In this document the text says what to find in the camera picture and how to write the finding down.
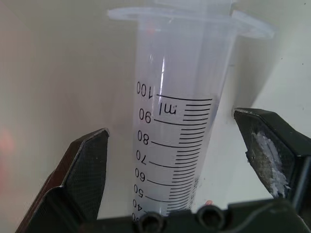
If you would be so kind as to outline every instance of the printed number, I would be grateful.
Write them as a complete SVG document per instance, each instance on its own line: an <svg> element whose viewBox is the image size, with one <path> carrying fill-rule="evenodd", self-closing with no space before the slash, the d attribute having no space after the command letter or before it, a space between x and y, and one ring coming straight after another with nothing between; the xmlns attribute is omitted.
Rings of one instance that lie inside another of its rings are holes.
<svg viewBox="0 0 311 233"><path fill-rule="evenodd" d="M147 86L146 84L141 84L140 82L137 82L137 94L141 94L141 96L145 97L147 94ZM148 92L148 99L151 99L153 97L153 94L151 92L151 87L149 86L149 92Z"/></svg>
<svg viewBox="0 0 311 233"><path fill-rule="evenodd" d="M136 217L134 213L132 213L132 219L133 221L138 221L138 217Z"/></svg>
<svg viewBox="0 0 311 233"><path fill-rule="evenodd" d="M137 138L138 138L138 141L143 140L143 143L145 145L148 144L148 140L149 140L148 134L146 134L146 133L142 134L142 132L140 130L138 130Z"/></svg>
<svg viewBox="0 0 311 233"><path fill-rule="evenodd" d="M142 207L138 204L137 205L137 201L135 200L135 199L133 199L133 206L134 206L134 208L138 208L138 211L141 211L142 210Z"/></svg>
<svg viewBox="0 0 311 233"><path fill-rule="evenodd" d="M134 192L137 193L140 198L142 198L144 196L144 191L142 189L138 188L138 186L136 184L134 185Z"/></svg>
<svg viewBox="0 0 311 233"><path fill-rule="evenodd" d="M145 174L144 174L143 172L139 172L139 170L138 170L137 168L135 169L135 176L136 176L137 178L139 177L139 179L140 179L142 182L144 182L145 179L146 179Z"/></svg>
<svg viewBox="0 0 311 233"><path fill-rule="evenodd" d="M151 112L146 112L145 114L144 110L141 108L139 110L139 118L141 120L144 120L145 118L146 123L149 124L151 122Z"/></svg>
<svg viewBox="0 0 311 233"><path fill-rule="evenodd" d="M144 155L143 158L141 159L141 155L140 155L139 150L136 151L136 158L137 158L137 160L141 161L142 164L146 165L146 163L145 163L146 155Z"/></svg>

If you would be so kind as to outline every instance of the plastic graduated cylinder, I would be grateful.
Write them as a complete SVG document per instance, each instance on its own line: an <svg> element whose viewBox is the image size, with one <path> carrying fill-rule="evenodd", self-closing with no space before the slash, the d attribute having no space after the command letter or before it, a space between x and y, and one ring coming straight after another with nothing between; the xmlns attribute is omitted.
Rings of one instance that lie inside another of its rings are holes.
<svg viewBox="0 0 311 233"><path fill-rule="evenodd" d="M204 19L160 8L108 14L138 20L133 220L189 209L235 39L271 38L274 31L240 12Z"/></svg>

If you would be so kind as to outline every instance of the white wall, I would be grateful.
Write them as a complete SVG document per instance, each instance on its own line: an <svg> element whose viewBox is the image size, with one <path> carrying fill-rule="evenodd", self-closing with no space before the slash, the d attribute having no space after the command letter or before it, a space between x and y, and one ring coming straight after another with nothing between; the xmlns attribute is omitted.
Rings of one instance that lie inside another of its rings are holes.
<svg viewBox="0 0 311 233"><path fill-rule="evenodd" d="M109 21L105 12L141 3L0 1L1 232L16 229L69 143L101 127L111 137L99 217L131 212L136 25ZM311 2L245 0L236 7L275 24L279 35L237 42L194 209L206 200L225 207L270 196L246 162L233 105L256 100L255 107L278 112L311 136Z"/></svg>

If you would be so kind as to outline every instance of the screw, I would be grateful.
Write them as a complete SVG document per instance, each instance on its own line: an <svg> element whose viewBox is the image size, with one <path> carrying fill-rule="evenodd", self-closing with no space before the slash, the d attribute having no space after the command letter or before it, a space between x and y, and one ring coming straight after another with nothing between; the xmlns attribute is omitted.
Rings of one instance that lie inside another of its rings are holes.
<svg viewBox="0 0 311 233"><path fill-rule="evenodd" d="M208 230L221 230L225 226L224 213L216 206L202 207L197 213L197 218L199 223Z"/></svg>
<svg viewBox="0 0 311 233"><path fill-rule="evenodd" d="M160 233L164 228L163 217L157 213L147 213L140 218L138 230L140 233Z"/></svg>

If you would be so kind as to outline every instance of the black clamp jaw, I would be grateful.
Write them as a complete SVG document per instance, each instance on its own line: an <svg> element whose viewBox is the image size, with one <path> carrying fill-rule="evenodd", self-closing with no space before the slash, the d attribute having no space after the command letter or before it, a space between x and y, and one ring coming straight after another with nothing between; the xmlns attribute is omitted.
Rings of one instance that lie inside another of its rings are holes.
<svg viewBox="0 0 311 233"><path fill-rule="evenodd" d="M311 226L311 139L274 112L237 108L246 157L274 198L283 197Z"/></svg>

